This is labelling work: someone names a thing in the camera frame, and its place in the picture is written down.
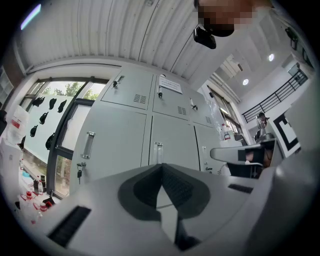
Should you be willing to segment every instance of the window frame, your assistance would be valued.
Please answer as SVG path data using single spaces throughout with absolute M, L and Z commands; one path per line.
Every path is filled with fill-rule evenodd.
M 83 86 L 79 89 L 79 91 L 75 94 L 75 96 L 70 101 L 69 105 L 65 109 L 57 127 L 55 130 L 55 134 L 51 143 L 51 148 L 49 151 L 47 167 L 46 167 L 46 192 L 49 195 L 54 195 L 59 199 L 65 198 L 65 196 L 58 191 L 56 191 L 56 168 L 58 156 L 69 159 L 72 161 L 74 151 L 68 148 L 61 146 L 64 136 L 67 131 L 68 121 L 72 118 L 73 114 L 77 110 L 78 105 L 84 105 L 92 107 L 95 100 L 92 99 L 84 99 L 82 98 L 86 92 L 90 89 L 90 87 L 94 83 L 105 84 L 109 82 L 107 79 L 95 78 L 91 77 L 56 77 L 56 78 L 47 78 L 47 79 L 38 79 L 30 88 L 30 90 L 38 83 L 43 83 L 40 89 L 35 94 L 26 94 L 20 102 L 20 106 L 23 104 L 25 99 L 31 99 L 31 102 L 25 109 L 27 112 L 30 111 L 33 101 L 41 95 L 41 93 L 50 85 L 51 82 L 84 82 Z

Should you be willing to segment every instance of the gray locker cabinet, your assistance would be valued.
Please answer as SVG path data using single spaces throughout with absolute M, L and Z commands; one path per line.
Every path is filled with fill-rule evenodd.
M 189 88 L 186 88 L 186 94 L 189 99 L 190 120 L 197 124 L 214 127 L 214 119 L 211 115 L 211 109 L 207 104 L 205 97 L 201 93 Z M 190 99 L 192 99 L 193 105 L 197 106 L 197 110 L 192 109 Z
M 158 96 L 159 77 L 156 77 L 153 112 L 189 120 L 188 97 L 185 88 L 181 86 L 182 93 L 162 88 L 162 98 Z
M 153 74 L 126 68 L 115 81 L 119 79 L 119 84 L 116 87 L 112 84 L 101 100 L 147 110 Z
M 198 142 L 201 171 L 211 171 L 213 174 L 220 174 L 220 169 L 226 163 L 210 157 L 211 149 L 221 148 L 218 132 L 214 128 L 209 128 L 200 124 L 196 124 L 194 127 Z
M 152 119 L 149 163 L 154 164 L 155 142 L 163 143 L 163 163 L 199 171 L 199 155 L 193 125 L 187 121 L 155 113 Z
M 79 188 L 77 164 L 86 162 L 81 186 L 100 178 L 141 167 L 146 115 L 107 106 L 90 110 L 81 128 L 72 158 L 70 192 Z M 83 159 L 87 132 L 95 133 L 89 159 Z

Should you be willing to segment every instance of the black vent grille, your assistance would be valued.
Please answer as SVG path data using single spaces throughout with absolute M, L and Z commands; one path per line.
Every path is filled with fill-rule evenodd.
M 66 247 L 90 212 L 88 208 L 77 206 L 48 237 L 58 245 Z
M 228 188 L 241 191 L 247 194 L 251 194 L 252 190 L 254 190 L 253 187 L 248 187 L 248 186 L 242 186 L 242 185 L 237 185 L 237 184 L 230 184 Z
M 146 100 L 147 100 L 147 97 L 146 96 L 142 96 L 142 95 L 139 95 L 139 94 L 136 94 L 133 98 L 133 101 L 136 102 L 136 103 L 141 103 L 141 104 L 145 104 L 146 103 Z
M 178 113 L 181 115 L 187 115 L 187 111 L 184 107 L 178 106 Z
M 206 116 L 206 117 L 205 117 L 205 120 L 206 120 L 206 122 L 207 122 L 208 124 L 212 124 L 210 117 Z

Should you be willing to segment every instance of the person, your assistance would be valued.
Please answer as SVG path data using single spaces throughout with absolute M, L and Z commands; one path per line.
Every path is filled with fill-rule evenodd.
M 260 112 L 257 117 L 263 122 L 264 126 L 267 126 L 267 122 L 270 118 L 266 117 L 265 113 Z
M 7 112 L 4 110 L 0 110 L 0 136 L 2 135 L 7 126 L 6 116 Z

